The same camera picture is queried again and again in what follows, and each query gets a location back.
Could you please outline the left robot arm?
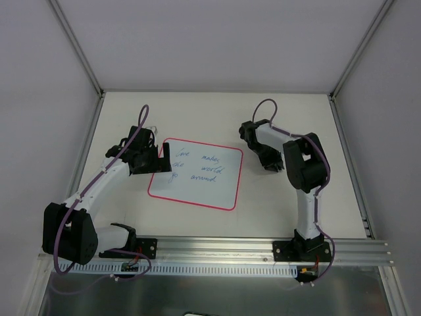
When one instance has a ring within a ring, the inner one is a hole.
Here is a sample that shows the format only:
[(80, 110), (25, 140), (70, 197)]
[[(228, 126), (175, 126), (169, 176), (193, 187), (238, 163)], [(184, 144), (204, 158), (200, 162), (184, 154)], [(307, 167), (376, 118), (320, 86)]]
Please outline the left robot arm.
[(45, 208), (42, 250), (55, 259), (81, 265), (95, 254), (137, 257), (143, 248), (134, 228), (119, 223), (97, 228), (94, 219), (105, 198), (129, 177), (171, 170), (169, 143), (158, 146), (152, 129), (132, 126), (128, 137), (106, 152), (84, 189)]

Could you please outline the pink framed whiteboard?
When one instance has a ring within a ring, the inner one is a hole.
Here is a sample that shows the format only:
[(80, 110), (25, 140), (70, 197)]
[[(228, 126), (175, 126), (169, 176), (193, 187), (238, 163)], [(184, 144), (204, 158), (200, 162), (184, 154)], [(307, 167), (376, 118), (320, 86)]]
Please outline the pink framed whiteboard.
[(153, 198), (232, 211), (237, 204), (243, 151), (177, 138), (170, 149), (170, 172), (155, 173), (148, 187)]

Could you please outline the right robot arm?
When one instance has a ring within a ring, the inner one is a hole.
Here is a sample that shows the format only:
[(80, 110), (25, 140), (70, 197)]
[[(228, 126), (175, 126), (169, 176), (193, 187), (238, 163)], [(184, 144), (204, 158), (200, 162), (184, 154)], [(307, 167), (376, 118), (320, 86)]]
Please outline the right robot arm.
[(288, 242), (272, 243), (274, 260), (324, 262), (332, 260), (330, 245), (318, 223), (321, 191), (330, 181), (330, 167), (318, 136), (291, 134), (267, 119), (243, 122), (239, 136), (257, 154), (267, 171), (286, 171), (297, 193), (297, 227)]

